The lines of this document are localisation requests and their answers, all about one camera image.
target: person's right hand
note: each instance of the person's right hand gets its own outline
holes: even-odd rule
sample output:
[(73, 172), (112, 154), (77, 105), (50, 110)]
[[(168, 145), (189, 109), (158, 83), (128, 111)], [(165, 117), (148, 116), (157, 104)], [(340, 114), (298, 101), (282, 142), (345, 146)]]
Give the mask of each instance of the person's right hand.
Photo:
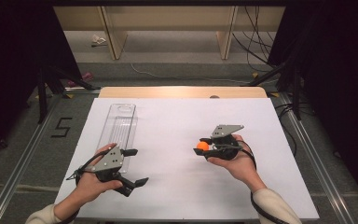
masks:
[[(240, 135), (232, 134), (232, 136), (244, 150), (251, 152), (251, 149), (243, 142)], [(239, 151), (237, 156), (231, 161), (210, 157), (208, 158), (208, 162), (226, 168), (234, 178), (245, 183), (252, 192), (266, 188), (266, 185), (255, 169), (252, 159), (244, 152)]]

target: hand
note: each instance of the hand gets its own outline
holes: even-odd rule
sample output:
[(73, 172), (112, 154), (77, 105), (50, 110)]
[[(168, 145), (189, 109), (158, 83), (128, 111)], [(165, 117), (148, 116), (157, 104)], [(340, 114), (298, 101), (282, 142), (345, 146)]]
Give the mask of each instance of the hand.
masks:
[[(116, 143), (108, 144), (105, 147), (98, 149), (96, 154), (115, 146)], [(101, 160), (102, 157), (103, 156), (98, 157), (92, 161), (90, 165), (95, 165), (98, 161)], [(60, 220), (66, 220), (73, 213), (79, 210), (80, 207), (85, 203), (92, 202), (98, 198), (101, 193), (109, 189), (118, 189), (122, 186), (123, 184), (118, 180), (112, 180), (103, 183), (97, 178), (95, 174), (84, 173), (72, 193), (68, 195), (68, 197), (66, 197), (62, 202), (55, 205), (54, 214)]]
[[(246, 151), (251, 152), (251, 149), (243, 142), (243, 139), (238, 134), (232, 134), (235, 140), (239, 141), (239, 145)], [(216, 157), (208, 158), (208, 162), (226, 168), (234, 178), (245, 183), (251, 192), (258, 189), (265, 189), (267, 186), (258, 175), (252, 159), (244, 152), (239, 151), (237, 156), (231, 161), (221, 160)]]

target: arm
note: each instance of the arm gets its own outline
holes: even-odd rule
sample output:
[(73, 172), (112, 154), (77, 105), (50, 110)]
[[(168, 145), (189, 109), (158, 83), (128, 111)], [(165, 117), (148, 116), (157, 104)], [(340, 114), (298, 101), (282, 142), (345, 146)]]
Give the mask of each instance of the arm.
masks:
[[(109, 144), (100, 148), (96, 153), (105, 151), (116, 144)], [(97, 163), (100, 158), (95, 159), (91, 164)], [(44, 209), (31, 214), (26, 224), (36, 223), (58, 223), (70, 217), (75, 218), (77, 211), (86, 203), (94, 201), (98, 196), (110, 189), (118, 189), (123, 185), (118, 180), (100, 182), (95, 174), (85, 173), (81, 176), (76, 188), (64, 200), (58, 204), (51, 204)]]
[[(240, 135), (233, 134), (233, 136), (244, 150), (251, 152), (251, 149), (243, 142)], [(253, 161), (244, 152), (240, 151), (231, 161), (211, 157), (208, 159), (208, 162), (226, 168), (234, 178), (243, 182), (253, 193), (256, 205), (268, 214), (287, 223), (301, 223), (296, 213), (284, 199), (275, 191), (267, 188), (258, 175)], [(260, 222), (263, 224), (273, 223), (260, 214), (259, 217)]]

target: orange object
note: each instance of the orange object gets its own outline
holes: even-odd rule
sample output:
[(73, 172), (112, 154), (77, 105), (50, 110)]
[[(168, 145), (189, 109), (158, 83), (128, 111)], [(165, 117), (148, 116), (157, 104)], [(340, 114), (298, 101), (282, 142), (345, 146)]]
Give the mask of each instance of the orange object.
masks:
[(209, 150), (209, 145), (206, 142), (199, 142), (197, 144), (197, 148), (207, 151), (207, 150)]

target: cable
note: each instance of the cable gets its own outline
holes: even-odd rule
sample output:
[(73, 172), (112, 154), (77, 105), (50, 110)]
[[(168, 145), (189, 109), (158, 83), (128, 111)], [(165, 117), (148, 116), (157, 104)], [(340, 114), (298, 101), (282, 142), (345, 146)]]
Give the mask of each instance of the cable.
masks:
[(258, 57), (256, 54), (254, 54), (253, 52), (251, 52), (249, 50), (249, 48), (246, 48), (241, 42), (240, 40), (234, 35), (234, 33), (232, 34), (234, 36), (234, 38), (237, 40), (237, 42), (241, 45), (241, 47), (248, 53), (252, 54), (254, 57), (256, 57), (258, 60), (260, 60), (262, 63), (265, 63), (266, 65), (269, 65), (269, 63), (267, 61), (265, 61), (264, 59)]
[(290, 42), (289, 45), (286, 46), (286, 48), (282, 51), (281, 54), (281, 61), (283, 61), (284, 55), (289, 51), (289, 49), (297, 42), (299, 35), (297, 35), (292, 42)]
[[(260, 34), (258, 33), (258, 13), (259, 13), (259, 10), (260, 10), (260, 6), (255, 7), (255, 23), (253, 22), (253, 20), (252, 20), (250, 14), (249, 14), (249, 12), (248, 12), (247, 7), (244, 7), (244, 8), (245, 8), (246, 14), (247, 14), (247, 16), (248, 16), (248, 18), (249, 18), (249, 21), (251, 22), (251, 24), (252, 24), (252, 26), (253, 26), (253, 28), (254, 28), (254, 32), (252, 33), (252, 39), (253, 39), (253, 36), (254, 36), (255, 34), (257, 34), (257, 38), (258, 38), (258, 40), (259, 40), (259, 43), (262, 43), (262, 44), (264, 45), (264, 41), (263, 41), (263, 39), (261, 38)], [(262, 51), (263, 54), (264, 54), (264, 57), (266, 57), (266, 59), (267, 59), (268, 57), (267, 57), (266, 53), (264, 52), (263, 47), (262, 47), (261, 44), (260, 44), (260, 48), (261, 48), (261, 51)]]
[(79, 169), (75, 170), (74, 173), (69, 176), (68, 178), (66, 178), (66, 180), (71, 180), (71, 179), (75, 179), (76, 178), (76, 182), (78, 181), (77, 179), (79, 177), (81, 177), (83, 175), (84, 172), (87, 172), (85, 171), (86, 167), (92, 162), (94, 161), (95, 159), (97, 159), (98, 157), (100, 156), (104, 156), (106, 155), (109, 151), (110, 151), (111, 148), (108, 148), (107, 150), (105, 151), (101, 151), (97, 154), (95, 154), (93, 157), (91, 157), (91, 159), (89, 159), (86, 163), (84, 163), (84, 165), (82, 165)]
[(133, 64), (131, 63), (131, 67), (132, 69), (139, 73), (139, 74), (147, 74), (151, 77), (159, 77), (159, 78), (176, 78), (176, 79), (202, 79), (202, 80), (209, 80), (209, 81), (229, 81), (229, 82), (238, 82), (238, 83), (244, 83), (244, 84), (248, 84), (250, 82), (247, 82), (247, 81), (238, 81), (238, 80), (233, 80), (233, 79), (219, 79), (219, 78), (207, 78), (207, 77), (163, 77), (163, 76), (157, 76), (157, 75), (154, 75), (154, 74), (151, 74), (151, 73), (148, 73), (148, 72), (142, 72), (142, 71), (138, 71), (134, 66)]
[[(244, 141), (237, 141), (237, 142), (242, 142), (244, 143), (248, 148), (249, 148), (249, 151), (245, 150), (245, 149), (242, 149), (241, 151), (243, 153), (245, 153), (246, 155), (249, 156), (249, 158), (252, 160), (254, 166), (255, 166), (255, 169), (257, 170), (257, 165), (256, 165), (256, 162), (255, 162), (255, 155), (252, 151), (252, 149), (249, 147), (249, 145), (244, 142)], [(254, 200), (254, 197), (253, 197), (253, 193), (251, 192), (251, 202), (252, 202), (252, 206), (254, 207), (254, 209), (257, 211), (258, 214), (260, 214), (261, 216), (265, 217), (266, 219), (268, 219), (269, 221), (273, 222), (273, 223), (278, 223), (278, 224), (289, 224), (273, 215), (271, 215), (270, 213), (266, 212), (265, 210), (263, 210)]]
[(262, 45), (265, 46), (265, 47), (272, 48), (271, 45), (268, 45), (268, 44), (265, 44), (265, 43), (260, 43), (260, 42), (258, 42), (258, 41), (255, 41), (255, 40), (251, 39), (251, 37), (249, 37), (244, 31), (242, 31), (242, 33), (243, 33), (243, 35), (244, 35), (246, 38), (248, 38), (250, 41), (255, 42), (256, 44), (262, 44)]
[(287, 130), (287, 128), (282, 123), (283, 115), (285, 115), (287, 112), (289, 112), (290, 110), (293, 109), (293, 104), (278, 105), (278, 106), (275, 107), (275, 109), (280, 108), (282, 106), (285, 106), (285, 108), (281, 111), (280, 115), (278, 116), (278, 119), (279, 119), (279, 122), (282, 125), (283, 129), (286, 131), (286, 133), (290, 136), (290, 138), (293, 141), (294, 150), (292, 151), (292, 153), (293, 153), (293, 156), (295, 157), (296, 154), (297, 154), (297, 142), (296, 142), (296, 139), (290, 134), (290, 132)]
[[(256, 28), (255, 28), (255, 26), (254, 26), (254, 24), (253, 24), (253, 20), (252, 20), (251, 16), (249, 15), (249, 12), (248, 12), (247, 7), (244, 7), (244, 8), (245, 8), (246, 14), (248, 15), (249, 21), (251, 22), (252, 27), (254, 28), (254, 31), (252, 32), (252, 37), (251, 37), (251, 40), (253, 40), (254, 35), (255, 35), (255, 32), (256, 32)], [(249, 42), (249, 45), (248, 45), (248, 48), (247, 48), (247, 49), (250, 49), (250, 48), (251, 48), (251, 45), (252, 45), (252, 41)], [(249, 63), (249, 54), (248, 54), (248, 53), (246, 54), (246, 60), (247, 60), (248, 64), (250, 65), (250, 63)]]
[(269, 34), (269, 32), (267, 32), (267, 35), (269, 36), (269, 38), (271, 39), (272, 43), (274, 42), (274, 38), (272, 38), (272, 36)]

